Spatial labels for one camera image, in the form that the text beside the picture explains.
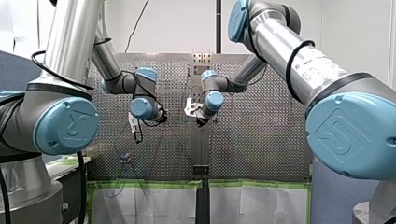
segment white wall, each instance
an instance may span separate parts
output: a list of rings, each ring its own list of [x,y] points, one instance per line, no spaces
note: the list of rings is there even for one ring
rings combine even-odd
[[[124,52],[128,36],[146,0],[107,0],[106,27],[116,52]],[[222,1],[222,52],[248,53],[228,39],[228,19],[235,0]],[[294,7],[302,35],[320,46],[321,0],[275,0]],[[128,52],[191,53],[216,51],[215,0],[150,0]]]
[[[322,50],[350,72],[369,72],[392,85],[394,3],[323,0]]]

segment black cable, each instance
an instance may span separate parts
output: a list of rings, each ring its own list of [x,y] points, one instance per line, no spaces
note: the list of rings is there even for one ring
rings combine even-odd
[[[396,223],[396,216],[392,217],[390,220],[384,222],[384,224],[394,224],[394,223]]]
[[[77,159],[81,184],[81,207],[79,209],[77,224],[84,224],[85,213],[87,211],[87,176],[85,175],[85,163],[81,152],[77,153]]]
[[[291,85],[291,66],[293,65],[294,58],[297,56],[298,52],[300,49],[306,47],[306,46],[315,46],[315,42],[312,40],[305,40],[299,47],[294,49],[294,51],[291,53],[288,64],[286,66],[286,73],[285,73],[285,79],[286,79],[286,84],[288,85],[288,89],[290,94],[293,96],[294,99],[296,99],[298,102],[303,103],[300,98],[297,96],[297,94],[294,92],[294,89]]]
[[[111,41],[111,38],[105,38],[104,40],[102,40],[102,41],[100,41],[100,42],[96,42],[94,45],[95,45],[95,46],[103,45],[103,44],[105,44],[105,43],[107,43],[107,42],[110,42],[110,41]]]
[[[67,83],[69,83],[69,84],[71,84],[71,85],[75,85],[75,86],[82,87],[82,88],[87,89],[87,90],[90,90],[90,91],[93,90],[93,87],[90,87],[90,86],[81,84],[81,83],[76,82],[75,80],[72,80],[72,79],[70,79],[70,78],[63,77],[63,76],[61,76],[61,75],[59,75],[59,74],[53,72],[52,70],[50,70],[50,69],[49,69],[48,67],[46,67],[43,63],[39,62],[39,61],[37,60],[36,56],[37,56],[37,55],[40,55],[40,54],[45,54],[45,53],[46,53],[45,50],[40,50],[40,51],[38,51],[38,52],[33,53],[33,54],[32,54],[32,61],[33,61],[33,63],[35,63],[35,65],[37,65],[38,67],[40,67],[41,69],[43,69],[43,70],[46,71],[47,73],[53,75],[54,77],[59,78],[60,80],[62,80],[62,81],[64,81],[64,82],[67,82]]]
[[[1,193],[3,195],[6,224],[11,224],[11,212],[9,208],[8,190],[7,190],[6,180],[4,179],[3,172],[1,170],[0,170],[0,186],[1,186]]]
[[[262,80],[262,78],[265,76],[265,73],[267,72],[267,67],[268,67],[268,65],[265,66],[264,71],[262,72],[262,75],[259,77],[259,79],[257,79],[257,80],[254,81],[254,82],[248,83],[247,85],[248,85],[248,86],[253,86],[253,85],[255,85],[256,83],[260,82],[260,81]]]
[[[139,132],[140,132],[140,139],[137,139],[137,134],[134,133],[134,141],[137,144],[140,144],[143,142],[143,131],[142,131],[142,126],[140,125],[140,119],[137,120],[137,126],[139,127]]]
[[[159,126],[159,125],[161,124],[160,122],[157,122],[156,124],[151,125],[151,124],[147,124],[145,120],[142,120],[142,122],[143,122],[146,126],[148,126],[148,127],[150,127],[150,128],[157,127],[157,126]]]
[[[143,13],[145,12],[146,6],[148,5],[148,3],[149,3],[149,0],[146,1],[145,5],[143,6],[142,11],[140,12],[139,17],[137,18],[136,24],[134,25],[134,30],[133,30],[132,33],[129,35],[129,38],[128,38],[128,45],[126,46],[126,49],[125,49],[125,52],[124,52],[124,53],[126,53],[126,52],[128,51],[129,45],[131,44],[131,38],[132,38],[132,36],[134,35],[134,32],[136,32],[137,25],[139,24],[140,19],[142,18]]]

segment cable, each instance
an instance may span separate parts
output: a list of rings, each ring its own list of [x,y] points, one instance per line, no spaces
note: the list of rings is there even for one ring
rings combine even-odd
[[[79,177],[80,177],[80,191],[81,191],[81,207],[79,209],[77,224],[84,224],[85,213],[87,211],[87,176],[85,175],[85,163],[81,151],[77,153]]]
[[[248,85],[248,86],[253,86],[253,85],[255,85],[256,83],[260,82],[260,81],[262,80],[262,78],[265,76],[265,73],[267,72],[267,67],[268,67],[268,65],[265,66],[264,71],[262,72],[262,75],[259,77],[259,79],[257,79],[257,80],[254,81],[254,82],[248,83],[247,85]]]
[[[33,53],[33,54],[32,54],[32,57],[31,57],[31,58],[32,58],[32,62],[35,63],[35,65],[37,65],[38,67],[40,67],[40,68],[43,69],[44,71],[46,71],[47,73],[53,75],[54,77],[59,78],[60,80],[62,80],[62,81],[64,81],[64,82],[67,82],[67,83],[69,83],[69,84],[71,84],[71,85],[74,85],[74,86],[82,87],[82,88],[87,89],[87,90],[90,90],[90,91],[93,90],[93,87],[90,87],[90,86],[81,84],[81,83],[76,82],[76,81],[74,81],[74,80],[72,80],[72,79],[70,79],[70,78],[63,77],[63,76],[61,76],[61,75],[59,75],[59,74],[53,72],[52,70],[50,70],[50,69],[49,69],[48,67],[46,67],[43,63],[39,62],[39,61],[37,60],[36,56],[37,56],[37,55],[40,55],[40,54],[45,54],[45,53],[46,53],[45,50],[40,50],[40,51],[38,51],[38,52]]]
[[[105,38],[104,40],[102,40],[102,41],[100,41],[100,42],[97,42],[97,43],[95,43],[94,45],[95,45],[95,46],[103,45],[103,44],[105,44],[105,43],[107,43],[107,42],[110,42],[110,41],[111,41],[111,38]]]
[[[390,220],[384,222],[384,224],[394,224],[394,223],[396,223],[396,216],[392,217]]]
[[[7,190],[6,180],[4,179],[3,172],[1,170],[0,170],[0,186],[1,186],[1,193],[3,195],[6,224],[11,224],[11,212],[9,208],[8,190]]]
[[[150,124],[147,124],[145,120],[142,120],[142,122],[143,122],[146,126],[148,126],[148,127],[150,127],[150,128],[157,127],[157,126],[159,126],[159,125],[161,124],[160,122],[157,122],[157,123],[154,124],[154,125],[150,125]]]
[[[140,132],[140,139],[137,139],[137,134],[134,133],[134,141],[137,144],[140,144],[143,142],[143,131],[142,131],[142,126],[140,126],[140,119],[137,120],[137,126],[139,127],[139,132]]]
[[[126,53],[126,52],[128,51],[129,45],[131,44],[131,38],[132,38],[132,36],[134,35],[134,32],[136,32],[137,25],[139,24],[140,19],[142,18],[143,13],[145,12],[146,6],[148,5],[148,3],[149,3],[149,0],[146,1],[145,5],[143,6],[142,11],[140,12],[139,17],[137,18],[136,24],[134,25],[134,30],[133,30],[132,33],[129,35],[129,38],[128,38],[128,45],[126,46],[126,49],[125,49],[125,52],[124,52],[124,53]]]

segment blue circular cover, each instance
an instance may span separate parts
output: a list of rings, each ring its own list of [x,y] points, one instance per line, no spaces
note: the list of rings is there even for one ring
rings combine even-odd
[[[154,82],[157,82],[157,71],[152,68],[141,67],[136,72],[139,76],[148,78]]]
[[[396,104],[361,92],[320,101],[306,122],[308,143],[325,165],[360,179],[396,179]]]
[[[81,151],[95,137],[99,118],[93,104],[69,97],[50,106],[35,124],[35,147],[49,155]]]
[[[151,103],[145,98],[136,98],[130,105],[131,114],[137,119],[149,119],[152,113]]]
[[[243,40],[245,24],[247,21],[247,0],[237,0],[228,21],[228,38],[233,42]]]
[[[218,91],[212,91],[206,96],[205,105],[211,111],[218,111],[224,105],[224,96]]]

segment pegboard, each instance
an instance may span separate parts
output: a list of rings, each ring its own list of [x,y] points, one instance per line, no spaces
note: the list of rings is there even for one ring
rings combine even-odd
[[[212,55],[212,69],[230,77],[247,57]],[[209,135],[210,177],[309,181],[304,106],[291,98],[279,75],[268,66],[246,92],[224,96]]]
[[[190,90],[191,55],[122,54],[118,60],[122,70],[145,66],[158,72],[156,94],[168,110],[168,121],[155,128],[142,124],[144,140],[137,145],[128,123],[132,96],[105,94],[93,68],[93,103],[101,123],[94,143],[98,156],[92,160],[89,179],[192,179],[191,124],[183,112]],[[121,163],[120,157],[126,153],[132,161]]]
[[[211,55],[210,65],[219,75],[230,77],[246,58]],[[137,145],[127,123],[132,96],[104,94],[93,68],[93,103],[101,125],[95,143],[98,156],[92,160],[89,178],[193,179],[195,124],[183,110],[193,86],[191,69],[200,62],[190,54],[121,54],[118,59],[124,70],[139,66],[157,70],[156,93],[169,119],[155,128],[142,125],[144,142]],[[291,99],[283,80],[269,69],[245,93],[224,95],[226,104],[206,129],[208,137],[202,138],[208,142],[202,146],[209,147],[202,150],[209,154],[209,178],[306,181],[312,154],[304,137],[304,107]],[[120,163],[125,153],[132,155],[130,164]]]

